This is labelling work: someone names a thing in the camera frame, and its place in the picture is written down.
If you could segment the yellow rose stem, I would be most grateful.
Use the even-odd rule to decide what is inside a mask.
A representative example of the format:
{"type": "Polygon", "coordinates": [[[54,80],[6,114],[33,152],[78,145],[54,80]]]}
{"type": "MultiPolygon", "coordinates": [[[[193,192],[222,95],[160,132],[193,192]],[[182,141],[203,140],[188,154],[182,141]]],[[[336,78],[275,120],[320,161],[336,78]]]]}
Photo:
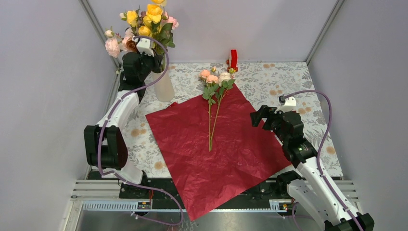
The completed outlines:
{"type": "Polygon", "coordinates": [[[172,24],[161,25],[162,15],[165,12],[166,0],[153,0],[147,5],[147,9],[123,12],[120,14],[121,20],[128,23],[135,35],[143,35],[154,38],[165,48],[153,45],[155,54],[163,54],[168,48],[174,48],[172,24]]]}

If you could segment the dusty pink brown rose stem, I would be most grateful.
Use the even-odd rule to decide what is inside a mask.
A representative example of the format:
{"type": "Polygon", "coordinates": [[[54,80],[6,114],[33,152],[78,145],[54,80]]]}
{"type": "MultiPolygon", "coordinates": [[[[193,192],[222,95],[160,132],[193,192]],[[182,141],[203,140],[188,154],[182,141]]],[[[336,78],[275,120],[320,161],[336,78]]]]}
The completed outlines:
{"type": "Polygon", "coordinates": [[[176,18],[169,16],[168,13],[165,11],[162,15],[161,25],[165,25],[167,23],[172,24],[172,30],[176,29],[179,26],[179,23],[176,18]]]}

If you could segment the cream white rose stem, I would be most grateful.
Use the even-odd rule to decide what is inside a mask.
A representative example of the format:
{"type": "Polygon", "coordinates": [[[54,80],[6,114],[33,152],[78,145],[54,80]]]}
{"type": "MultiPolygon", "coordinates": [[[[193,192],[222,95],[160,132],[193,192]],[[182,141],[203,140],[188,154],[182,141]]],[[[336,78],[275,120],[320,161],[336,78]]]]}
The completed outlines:
{"type": "Polygon", "coordinates": [[[231,74],[229,72],[224,72],[221,73],[218,76],[218,89],[216,90],[213,99],[216,101],[215,104],[217,104],[217,112],[215,115],[215,119],[214,122],[211,123],[212,127],[212,134],[211,134],[211,138],[213,138],[214,135],[214,130],[216,127],[216,122],[217,122],[217,116],[218,116],[218,112],[219,112],[219,108],[220,108],[220,104],[222,99],[225,97],[225,95],[227,94],[228,90],[233,88],[233,83],[234,83],[234,79],[231,77],[231,74]]]}

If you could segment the peach rose stem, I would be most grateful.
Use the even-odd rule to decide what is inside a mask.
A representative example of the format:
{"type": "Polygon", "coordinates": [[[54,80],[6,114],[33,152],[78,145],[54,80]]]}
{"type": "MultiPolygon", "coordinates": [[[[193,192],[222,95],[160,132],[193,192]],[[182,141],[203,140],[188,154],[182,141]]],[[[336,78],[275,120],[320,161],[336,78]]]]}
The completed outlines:
{"type": "Polygon", "coordinates": [[[211,115],[211,108],[212,105],[216,103],[213,99],[213,96],[218,89],[218,70],[215,66],[211,67],[210,70],[203,70],[199,74],[199,79],[204,83],[204,89],[202,98],[207,100],[208,102],[208,150],[212,150],[212,130],[211,130],[211,122],[212,122],[212,115],[211,115]]]}

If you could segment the red wrapping paper sheet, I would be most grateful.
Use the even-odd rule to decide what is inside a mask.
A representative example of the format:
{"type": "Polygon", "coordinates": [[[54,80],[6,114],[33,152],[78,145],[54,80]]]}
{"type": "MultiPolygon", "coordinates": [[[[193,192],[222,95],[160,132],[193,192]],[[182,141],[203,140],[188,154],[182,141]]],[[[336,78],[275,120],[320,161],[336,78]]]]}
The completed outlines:
{"type": "Polygon", "coordinates": [[[253,127],[237,86],[221,105],[197,96],[146,116],[191,220],[290,165],[275,135],[253,127]]]}

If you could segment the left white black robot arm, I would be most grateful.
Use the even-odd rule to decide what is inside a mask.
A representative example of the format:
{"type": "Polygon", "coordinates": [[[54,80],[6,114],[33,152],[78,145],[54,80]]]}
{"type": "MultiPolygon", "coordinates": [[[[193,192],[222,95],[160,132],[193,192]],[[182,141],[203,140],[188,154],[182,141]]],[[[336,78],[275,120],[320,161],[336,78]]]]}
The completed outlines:
{"type": "Polygon", "coordinates": [[[162,55],[129,52],[122,57],[119,88],[115,102],[96,125],[84,129],[87,163],[97,167],[103,178],[117,177],[131,185],[131,192],[138,198],[149,193],[143,181],[144,172],[128,160],[128,149],[122,135],[130,114],[142,101],[147,76],[160,70],[162,55]]]}

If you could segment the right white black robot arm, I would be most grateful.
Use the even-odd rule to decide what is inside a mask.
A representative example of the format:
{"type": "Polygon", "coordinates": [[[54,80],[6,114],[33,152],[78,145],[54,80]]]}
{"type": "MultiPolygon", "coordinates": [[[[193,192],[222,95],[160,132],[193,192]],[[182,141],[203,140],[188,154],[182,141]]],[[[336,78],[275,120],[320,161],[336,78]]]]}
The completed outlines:
{"type": "Polygon", "coordinates": [[[371,215],[361,214],[321,166],[318,152],[304,137],[304,124],[297,112],[283,113],[263,105],[250,117],[253,127],[266,120],[262,128],[275,133],[284,156],[295,168],[277,176],[278,196],[295,199],[323,231],[373,230],[371,215]]]}

